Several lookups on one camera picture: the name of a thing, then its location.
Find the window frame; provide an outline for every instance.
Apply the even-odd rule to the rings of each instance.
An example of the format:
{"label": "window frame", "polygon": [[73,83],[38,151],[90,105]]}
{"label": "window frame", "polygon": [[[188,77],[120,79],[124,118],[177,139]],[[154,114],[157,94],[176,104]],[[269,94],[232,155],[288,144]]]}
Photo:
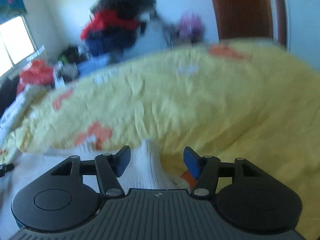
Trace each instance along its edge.
{"label": "window frame", "polygon": [[25,28],[27,30],[27,33],[28,33],[28,36],[29,36],[29,39],[31,41],[31,44],[32,44],[32,47],[33,47],[34,51],[31,54],[29,54],[28,56],[26,56],[25,58],[23,58],[22,60],[20,60],[18,63],[14,64],[13,61],[12,61],[12,58],[10,56],[10,53],[9,53],[9,51],[7,49],[7,46],[5,45],[5,43],[4,43],[3,39],[2,39],[2,36],[0,35],[0,40],[2,40],[2,42],[4,44],[4,47],[5,47],[5,50],[6,50],[7,54],[8,54],[8,56],[9,56],[9,59],[10,59],[11,64],[12,64],[12,67],[6,73],[4,73],[2,76],[0,76],[0,78],[5,76],[11,70],[15,69],[16,66],[20,64],[20,62],[24,61],[26,58],[30,57],[33,53],[35,53],[38,50],[37,45],[36,45],[36,43],[35,43],[35,41],[33,39],[33,36],[32,36],[32,34],[31,34],[30,30],[29,30],[29,26],[28,26],[28,23],[27,23],[25,17],[23,15],[18,15],[16,17],[13,17],[12,19],[15,19],[17,17],[21,17],[22,18],[23,24],[24,24],[24,26],[25,26]]}

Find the brown door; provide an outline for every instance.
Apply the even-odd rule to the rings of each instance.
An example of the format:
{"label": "brown door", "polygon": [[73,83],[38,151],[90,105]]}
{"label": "brown door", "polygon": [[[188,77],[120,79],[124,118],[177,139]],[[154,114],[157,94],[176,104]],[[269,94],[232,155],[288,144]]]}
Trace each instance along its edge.
{"label": "brown door", "polygon": [[271,37],[270,0],[213,0],[220,39]]}

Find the red jacket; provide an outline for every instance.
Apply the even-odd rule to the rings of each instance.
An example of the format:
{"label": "red jacket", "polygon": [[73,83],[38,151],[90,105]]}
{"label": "red jacket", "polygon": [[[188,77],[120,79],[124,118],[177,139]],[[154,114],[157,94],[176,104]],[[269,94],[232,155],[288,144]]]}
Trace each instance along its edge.
{"label": "red jacket", "polygon": [[116,11],[102,10],[94,15],[94,19],[81,32],[81,40],[85,40],[90,31],[102,31],[106,27],[122,27],[128,31],[134,31],[140,23],[136,20],[121,20]]}

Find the window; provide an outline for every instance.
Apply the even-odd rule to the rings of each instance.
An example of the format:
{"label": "window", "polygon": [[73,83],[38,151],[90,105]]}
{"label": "window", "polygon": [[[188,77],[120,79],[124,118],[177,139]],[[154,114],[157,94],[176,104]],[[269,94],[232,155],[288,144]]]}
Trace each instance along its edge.
{"label": "window", "polygon": [[0,25],[0,76],[35,52],[22,16]]}

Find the yellow blanket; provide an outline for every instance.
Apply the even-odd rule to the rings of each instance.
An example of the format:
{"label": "yellow blanket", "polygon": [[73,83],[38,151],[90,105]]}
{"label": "yellow blanket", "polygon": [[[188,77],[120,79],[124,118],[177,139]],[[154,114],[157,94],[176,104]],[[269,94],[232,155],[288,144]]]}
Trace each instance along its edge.
{"label": "yellow blanket", "polygon": [[153,138],[181,175],[185,146],[244,157],[299,194],[298,231],[320,235],[320,78],[278,46],[185,47],[94,73],[36,101],[2,151],[70,148],[88,134],[105,150]]}

